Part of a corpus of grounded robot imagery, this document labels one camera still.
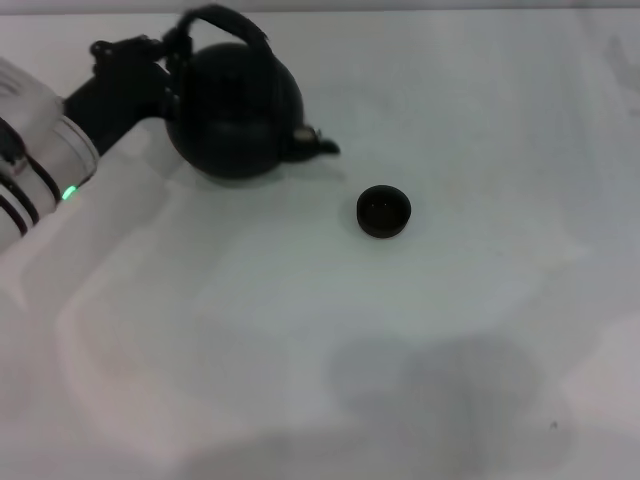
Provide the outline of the black round teapot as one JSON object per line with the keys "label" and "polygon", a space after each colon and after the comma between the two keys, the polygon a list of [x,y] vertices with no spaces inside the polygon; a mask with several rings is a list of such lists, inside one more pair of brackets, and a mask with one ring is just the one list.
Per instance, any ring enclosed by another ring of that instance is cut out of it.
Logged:
{"label": "black round teapot", "polygon": [[166,61],[184,60],[179,116],[166,121],[196,170],[240,180],[340,148],[305,121],[301,91],[266,34],[242,14],[211,4],[185,12],[163,38]]}

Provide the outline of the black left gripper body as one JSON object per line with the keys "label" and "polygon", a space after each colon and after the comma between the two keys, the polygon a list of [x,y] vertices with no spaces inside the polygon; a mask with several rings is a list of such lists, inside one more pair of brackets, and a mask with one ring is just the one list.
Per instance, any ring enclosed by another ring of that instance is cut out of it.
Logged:
{"label": "black left gripper body", "polygon": [[165,116],[169,76],[155,62],[97,62],[93,76],[64,100],[64,115],[100,153],[144,119]]}

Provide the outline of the small dark teacup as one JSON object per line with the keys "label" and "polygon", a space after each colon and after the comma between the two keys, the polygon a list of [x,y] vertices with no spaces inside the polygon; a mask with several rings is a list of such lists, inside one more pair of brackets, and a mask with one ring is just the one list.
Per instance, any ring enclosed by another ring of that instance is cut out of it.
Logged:
{"label": "small dark teacup", "polygon": [[412,213],[407,195],[390,185],[375,185],[364,190],[356,202],[356,219],[361,230],[377,239],[400,234]]}

